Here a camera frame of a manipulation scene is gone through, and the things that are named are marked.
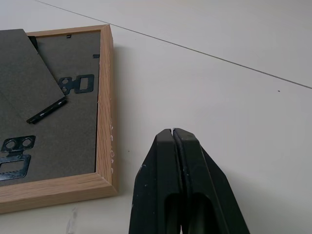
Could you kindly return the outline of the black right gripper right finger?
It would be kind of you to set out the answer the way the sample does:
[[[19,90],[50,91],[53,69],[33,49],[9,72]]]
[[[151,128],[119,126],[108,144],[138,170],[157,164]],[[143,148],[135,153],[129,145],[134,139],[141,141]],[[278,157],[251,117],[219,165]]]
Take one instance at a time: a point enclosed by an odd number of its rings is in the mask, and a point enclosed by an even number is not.
[[[174,129],[184,192],[183,234],[250,234],[227,177],[194,134]]]

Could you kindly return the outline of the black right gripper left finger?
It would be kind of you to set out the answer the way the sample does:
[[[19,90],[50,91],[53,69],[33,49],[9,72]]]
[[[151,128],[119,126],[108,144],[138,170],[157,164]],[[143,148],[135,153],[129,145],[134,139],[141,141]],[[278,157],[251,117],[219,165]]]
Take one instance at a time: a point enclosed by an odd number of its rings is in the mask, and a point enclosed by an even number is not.
[[[185,234],[185,193],[177,135],[181,128],[159,132],[134,183],[130,234]]]

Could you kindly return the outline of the wooden picture frame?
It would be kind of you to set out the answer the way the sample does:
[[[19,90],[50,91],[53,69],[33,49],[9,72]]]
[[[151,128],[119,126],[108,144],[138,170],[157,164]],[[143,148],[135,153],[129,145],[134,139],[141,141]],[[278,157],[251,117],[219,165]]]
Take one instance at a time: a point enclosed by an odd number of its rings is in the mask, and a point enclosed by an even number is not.
[[[114,196],[118,167],[114,163],[113,37],[109,25],[28,32],[38,38],[100,32],[97,101],[96,171],[94,173],[0,187],[0,214]]]

